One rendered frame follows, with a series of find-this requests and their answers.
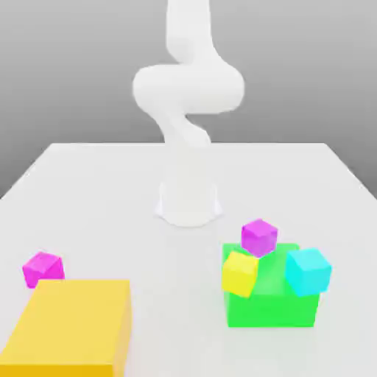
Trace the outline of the small purple cube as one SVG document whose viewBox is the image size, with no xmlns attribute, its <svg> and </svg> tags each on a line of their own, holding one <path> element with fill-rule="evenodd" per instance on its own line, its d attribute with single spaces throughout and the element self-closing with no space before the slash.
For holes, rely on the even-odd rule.
<svg viewBox="0 0 377 377">
<path fill-rule="evenodd" d="M 257 219 L 242 226 L 241 247 L 256 258 L 271 253 L 277 244 L 278 229 Z"/>
</svg>

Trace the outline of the small yellow cube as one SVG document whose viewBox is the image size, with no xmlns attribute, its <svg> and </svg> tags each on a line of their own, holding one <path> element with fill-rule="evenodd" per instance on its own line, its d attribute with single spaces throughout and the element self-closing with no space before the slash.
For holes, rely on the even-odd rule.
<svg viewBox="0 0 377 377">
<path fill-rule="evenodd" d="M 232 250 L 222 265 L 222 290 L 248 298 L 258 276 L 259 260 Z"/>
</svg>

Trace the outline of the small cyan cube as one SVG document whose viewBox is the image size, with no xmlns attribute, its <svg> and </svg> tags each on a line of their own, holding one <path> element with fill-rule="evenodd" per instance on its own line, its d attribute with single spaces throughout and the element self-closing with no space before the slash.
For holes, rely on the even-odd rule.
<svg viewBox="0 0 377 377">
<path fill-rule="evenodd" d="M 285 278 L 298 297 L 326 292 L 331 273 L 331 264 L 318 249 L 290 250 L 286 255 Z"/>
</svg>

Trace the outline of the small magenta cube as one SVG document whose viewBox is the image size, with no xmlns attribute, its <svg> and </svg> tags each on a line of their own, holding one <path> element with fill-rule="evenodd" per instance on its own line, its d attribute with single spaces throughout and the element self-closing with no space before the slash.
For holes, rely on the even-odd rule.
<svg viewBox="0 0 377 377">
<path fill-rule="evenodd" d="M 39 280 L 64 279 L 63 260 L 61 257 L 44 252 L 38 252 L 25 265 L 22 271 L 26 285 L 34 289 Z"/>
</svg>

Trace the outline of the large green box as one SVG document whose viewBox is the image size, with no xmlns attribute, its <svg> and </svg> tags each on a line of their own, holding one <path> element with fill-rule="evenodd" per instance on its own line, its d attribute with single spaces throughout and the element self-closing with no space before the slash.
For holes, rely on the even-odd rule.
<svg viewBox="0 0 377 377">
<path fill-rule="evenodd" d="M 231 328 L 312 327 L 319 295 L 299 297 L 285 279 L 286 254 L 299 250 L 295 243 L 278 243 L 259 259 L 251 295 L 224 293 L 225 312 Z"/>
</svg>

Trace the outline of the large yellow box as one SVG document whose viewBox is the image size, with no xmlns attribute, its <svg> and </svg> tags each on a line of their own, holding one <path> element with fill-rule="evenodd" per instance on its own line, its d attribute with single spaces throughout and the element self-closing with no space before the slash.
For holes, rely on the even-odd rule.
<svg viewBox="0 0 377 377">
<path fill-rule="evenodd" d="M 41 280 L 0 353 L 0 377 L 124 377 L 128 280 Z"/>
</svg>

